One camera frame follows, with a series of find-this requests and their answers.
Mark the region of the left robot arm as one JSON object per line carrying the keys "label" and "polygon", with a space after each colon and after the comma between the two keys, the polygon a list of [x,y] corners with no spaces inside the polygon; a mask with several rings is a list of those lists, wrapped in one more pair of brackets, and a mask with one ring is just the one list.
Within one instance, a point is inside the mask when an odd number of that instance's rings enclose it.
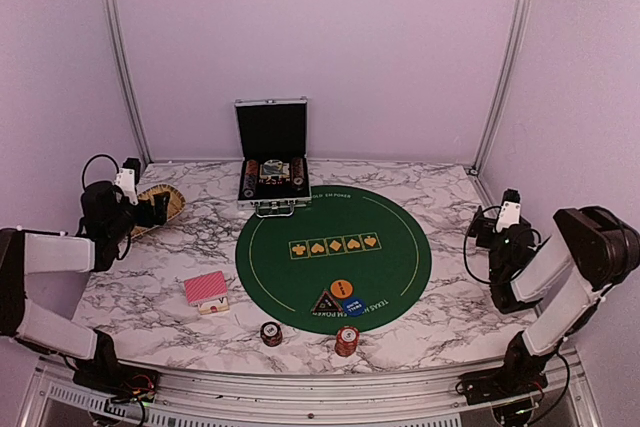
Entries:
{"label": "left robot arm", "polygon": [[24,228],[1,230],[1,335],[45,354],[75,361],[74,381],[116,392],[126,385],[148,389],[158,377],[152,369],[123,364],[112,337],[79,325],[28,297],[29,276],[105,272],[123,259],[137,226],[164,225],[171,194],[140,200],[135,191],[110,181],[84,188],[83,215],[75,236]]}

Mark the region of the red 5 chip stack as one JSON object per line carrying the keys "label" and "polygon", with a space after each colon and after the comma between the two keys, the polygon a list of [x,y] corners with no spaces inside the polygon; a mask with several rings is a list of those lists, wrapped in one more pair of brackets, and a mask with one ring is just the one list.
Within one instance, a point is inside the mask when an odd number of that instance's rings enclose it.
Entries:
{"label": "red 5 chip stack", "polygon": [[337,332],[334,350],[341,357],[349,357],[355,353],[358,342],[358,329],[353,326],[343,326]]}

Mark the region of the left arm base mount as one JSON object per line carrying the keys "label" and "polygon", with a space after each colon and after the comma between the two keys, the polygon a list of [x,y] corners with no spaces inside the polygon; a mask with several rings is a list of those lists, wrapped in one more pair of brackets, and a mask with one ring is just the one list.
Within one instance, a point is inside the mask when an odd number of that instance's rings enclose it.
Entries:
{"label": "left arm base mount", "polygon": [[110,394],[114,403],[153,401],[160,373],[153,369],[121,365],[115,373],[105,368],[77,366],[75,384]]}

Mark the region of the orange round dealer button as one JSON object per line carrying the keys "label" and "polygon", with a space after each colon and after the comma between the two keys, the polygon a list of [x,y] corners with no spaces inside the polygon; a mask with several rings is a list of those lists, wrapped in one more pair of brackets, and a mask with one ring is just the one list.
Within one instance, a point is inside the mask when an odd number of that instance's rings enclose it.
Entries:
{"label": "orange round dealer button", "polygon": [[330,291],[338,299],[347,299],[353,295],[354,287],[348,280],[338,279],[331,284]]}

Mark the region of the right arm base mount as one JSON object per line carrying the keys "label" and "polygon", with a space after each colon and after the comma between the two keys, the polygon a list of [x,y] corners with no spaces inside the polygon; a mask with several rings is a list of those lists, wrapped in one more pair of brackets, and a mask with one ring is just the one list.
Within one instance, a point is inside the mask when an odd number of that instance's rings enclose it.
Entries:
{"label": "right arm base mount", "polygon": [[547,386],[543,373],[519,377],[494,368],[461,375],[455,389],[466,398],[468,405],[476,405],[540,391]]}

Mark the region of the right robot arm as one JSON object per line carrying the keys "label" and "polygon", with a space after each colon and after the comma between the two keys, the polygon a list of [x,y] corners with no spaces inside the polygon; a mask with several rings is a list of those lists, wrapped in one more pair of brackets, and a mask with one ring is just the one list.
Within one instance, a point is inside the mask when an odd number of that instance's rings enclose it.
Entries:
{"label": "right robot arm", "polygon": [[515,395],[541,380],[547,362],[579,331],[606,294],[639,266],[639,234],[601,206],[558,210],[548,238],[505,201],[490,218],[475,213],[466,235],[488,251],[488,286],[495,307],[514,313],[555,295],[537,320],[509,342],[500,367],[462,376],[464,389]]}

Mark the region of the black triangular all-in button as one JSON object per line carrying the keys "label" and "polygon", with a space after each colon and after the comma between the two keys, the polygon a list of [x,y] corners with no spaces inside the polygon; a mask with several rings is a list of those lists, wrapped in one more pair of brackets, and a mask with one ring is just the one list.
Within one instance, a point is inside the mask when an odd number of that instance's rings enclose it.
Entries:
{"label": "black triangular all-in button", "polygon": [[311,313],[315,316],[320,316],[321,314],[341,314],[343,313],[343,308],[330,292],[324,289],[311,309]]}

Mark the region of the blue small blind button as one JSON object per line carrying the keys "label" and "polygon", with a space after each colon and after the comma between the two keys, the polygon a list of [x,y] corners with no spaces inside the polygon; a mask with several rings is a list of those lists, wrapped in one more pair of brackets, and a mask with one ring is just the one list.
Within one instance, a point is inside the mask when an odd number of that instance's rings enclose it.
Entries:
{"label": "blue small blind button", "polygon": [[363,315],[366,310],[366,303],[357,297],[350,297],[342,302],[344,312],[350,317]]}

